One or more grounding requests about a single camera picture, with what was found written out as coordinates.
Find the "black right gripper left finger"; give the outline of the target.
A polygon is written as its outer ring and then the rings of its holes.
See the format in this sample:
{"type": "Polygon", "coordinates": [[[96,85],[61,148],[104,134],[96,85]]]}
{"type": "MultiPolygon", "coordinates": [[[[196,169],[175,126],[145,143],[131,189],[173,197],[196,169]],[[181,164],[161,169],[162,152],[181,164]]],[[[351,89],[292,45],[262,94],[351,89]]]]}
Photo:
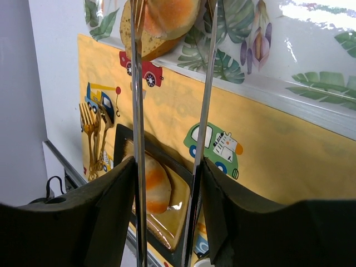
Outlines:
{"type": "Polygon", "coordinates": [[[47,202],[1,205],[2,266],[120,266],[135,161],[47,202]]]}

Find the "small round bun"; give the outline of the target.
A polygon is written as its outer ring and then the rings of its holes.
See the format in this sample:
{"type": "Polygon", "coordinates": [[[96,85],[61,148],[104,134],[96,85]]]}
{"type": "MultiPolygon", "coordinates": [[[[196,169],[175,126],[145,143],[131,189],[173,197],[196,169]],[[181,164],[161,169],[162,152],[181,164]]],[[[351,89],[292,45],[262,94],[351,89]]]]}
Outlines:
{"type": "Polygon", "coordinates": [[[145,1],[144,31],[158,39],[177,39],[188,33],[199,12],[198,0],[145,1]]]}

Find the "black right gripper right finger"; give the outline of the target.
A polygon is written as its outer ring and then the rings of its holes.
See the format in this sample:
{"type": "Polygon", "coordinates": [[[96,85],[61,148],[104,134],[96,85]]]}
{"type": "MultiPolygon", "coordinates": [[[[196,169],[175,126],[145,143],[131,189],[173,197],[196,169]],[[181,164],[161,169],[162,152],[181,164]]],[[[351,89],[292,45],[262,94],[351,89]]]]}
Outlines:
{"type": "Polygon", "coordinates": [[[202,203],[215,266],[354,266],[355,200],[264,198],[202,163],[202,203]]]}

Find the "metal serving tongs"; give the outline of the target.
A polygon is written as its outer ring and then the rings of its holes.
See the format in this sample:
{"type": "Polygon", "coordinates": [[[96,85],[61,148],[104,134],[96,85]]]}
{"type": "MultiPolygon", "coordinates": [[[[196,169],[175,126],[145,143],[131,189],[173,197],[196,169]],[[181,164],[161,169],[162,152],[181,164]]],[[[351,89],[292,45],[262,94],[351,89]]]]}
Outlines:
{"type": "MultiPolygon", "coordinates": [[[[147,266],[147,232],[146,232],[146,180],[145,180],[145,138],[144,108],[142,88],[142,31],[144,27],[145,1],[131,1],[131,64],[132,64],[132,103],[133,103],[133,141],[136,161],[137,180],[135,189],[136,204],[136,246],[137,266],[147,266]]],[[[217,12],[218,2],[208,2],[212,19],[211,41],[207,63],[204,96],[202,101],[197,151],[194,171],[190,186],[190,198],[184,231],[182,266],[190,266],[194,245],[196,223],[201,207],[200,181],[202,177],[202,160],[209,114],[214,62],[216,55],[217,12]]]]}

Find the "twisted ring bread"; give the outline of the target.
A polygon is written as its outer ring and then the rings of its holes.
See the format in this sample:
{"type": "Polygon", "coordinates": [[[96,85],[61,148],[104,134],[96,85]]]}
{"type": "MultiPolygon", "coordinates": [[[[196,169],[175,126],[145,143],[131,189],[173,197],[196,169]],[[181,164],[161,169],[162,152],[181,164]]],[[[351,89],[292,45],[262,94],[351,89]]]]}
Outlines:
{"type": "Polygon", "coordinates": [[[148,154],[145,154],[145,185],[147,213],[164,213],[170,203],[171,183],[166,170],[148,154]]]}

